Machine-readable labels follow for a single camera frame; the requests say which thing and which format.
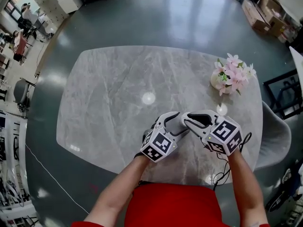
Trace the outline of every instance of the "black chair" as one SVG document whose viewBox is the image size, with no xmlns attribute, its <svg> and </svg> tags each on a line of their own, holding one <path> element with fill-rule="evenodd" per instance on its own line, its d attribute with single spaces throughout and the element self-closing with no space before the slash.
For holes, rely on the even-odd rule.
<svg viewBox="0 0 303 227">
<path fill-rule="evenodd" d="M 37 39 L 36 28 L 33 27 L 32 23 L 28 19 L 20 18 L 17 20 L 18 27 L 23 29 L 23 36 L 28 40 L 28 38 L 32 35 L 34 39 Z"/>
</svg>

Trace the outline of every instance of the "gray chair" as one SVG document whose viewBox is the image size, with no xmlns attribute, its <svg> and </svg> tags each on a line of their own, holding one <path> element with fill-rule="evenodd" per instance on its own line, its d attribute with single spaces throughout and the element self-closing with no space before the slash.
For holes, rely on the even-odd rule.
<svg viewBox="0 0 303 227">
<path fill-rule="evenodd" d="M 14 88 L 15 103 L 28 105 L 28 97 L 27 97 L 28 87 L 29 87 L 29 85 L 32 85 L 33 87 L 35 87 L 36 85 L 23 78 L 20 78 L 20 79 L 21 80 L 16 82 L 16 85 Z"/>
<path fill-rule="evenodd" d="M 262 102 L 263 132 L 255 170 L 281 162 L 287 155 L 292 141 L 289 126 L 270 107 Z"/>
</svg>

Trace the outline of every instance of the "black cable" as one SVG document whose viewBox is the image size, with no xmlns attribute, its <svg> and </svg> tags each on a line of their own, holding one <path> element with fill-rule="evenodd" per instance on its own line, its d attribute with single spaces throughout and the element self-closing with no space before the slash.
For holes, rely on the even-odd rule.
<svg viewBox="0 0 303 227">
<path fill-rule="evenodd" d="M 18 199 L 18 204 L 21 206 L 21 207 L 24 207 L 24 202 L 23 202 L 23 199 L 22 200 L 20 200 L 20 199 Z"/>
<path fill-rule="evenodd" d="M 252 133 L 251 133 L 251 132 L 249 132 L 249 133 L 245 136 L 243 142 L 239 145 L 240 152 L 242 152 L 243 146 L 250 140 L 251 136 L 252 136 Z M 230 169 L 229 169 L 227 172 L 225 172 L 227 165 L 229 165 L 229 161 L 226 160 L 226 159 L 224 159 L 224 158 L 219 158 L 219 153 L 217 153 L 217 158 L 220 159 L 220 160 L 226 161 L 226 164 L 225 164 L 225 166 L 224 166 L 223 172 L 217 173 L 217 174 L 214 176 L 214 178 L 213 178 L 213 184 L 214 184 L 213 190 L 214 190 L 214 191 L 215 191 L 215 189 L 216 189 L 217 186 L 222 186 L 223 184 L 226 183 L 227 179 L 229 178 L 230 172 L 231 172 Z M 214 182 L 214 179 L 215 179 L 215 178 L 217 177 L 217 175 L 219 175 L 219 174 L 222 174 L 222 176 L 221 176 L 221 177 L 216 181 L 216 183 L 215 183 L 215 182 Z M 226 175 L 228 175 L 228 176 L 227 176 L 227 178 L 225 179 L 224 183 L 218 185 L 219 181 L 221 181 Z"/>
</svg>

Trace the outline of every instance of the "white cable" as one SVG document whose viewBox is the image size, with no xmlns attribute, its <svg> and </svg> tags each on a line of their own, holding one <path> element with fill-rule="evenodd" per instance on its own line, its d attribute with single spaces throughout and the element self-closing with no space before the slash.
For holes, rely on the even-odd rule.
<svg viewBox="0 0 303 227">
<path fill-rule="evenodd" d="M 42 48 L 41 48 L 41 50 L 40 50 L 40 52 L 39 52 L 39 54 L 38 54 L 38 57 L 37 57 L 37 67 L 38 67 L 39 56 L 40 56 L 41 51 L 43 50 L 43 47 L 44 47 L 44 42 L 43 42 Z"/>
<path fill-rule="evenodd" d="M 58 181 L 52 176 L 52 174 L 50 174 L 50 172 L 44 167 L 44 165 L 37 159 L 37 157 L 34 155 L 34 153 L 32 152 L 32 150 L 27 146 L 27 144 L 25 144 L 26 147 L 29 149 L 30 153 L 32 153 L 32 155 L 36 158 L 37 162 L 39 162 L 41 164 L 41 166 L 44 168 L 45 171 L 47 171 L 47 173 L 56 181 L 56 183 L 63 189 L 63 191 L 65 191 L 65 193 L 70 197 L 70 199 L 77 204 L 80 208 L 82 208 L 87 214 L 89 214 L 81 205 L 79 205 L 67 192 L 66 190 L 58 183 Z"/>
</svg>

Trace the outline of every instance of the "red shirt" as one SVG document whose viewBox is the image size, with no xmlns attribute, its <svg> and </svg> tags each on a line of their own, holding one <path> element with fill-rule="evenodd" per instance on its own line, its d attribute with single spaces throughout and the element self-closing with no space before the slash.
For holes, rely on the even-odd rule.
<svg viewBox="0 0 303 227">
<path fill-rule="evenodd" d="M 227 227 L 213 190 L 200 186 L 153 183 L 137 187 L 128 205 L 125 227 Z M 72 227 L 100 227 L 75 222 Z"/>
</svg>

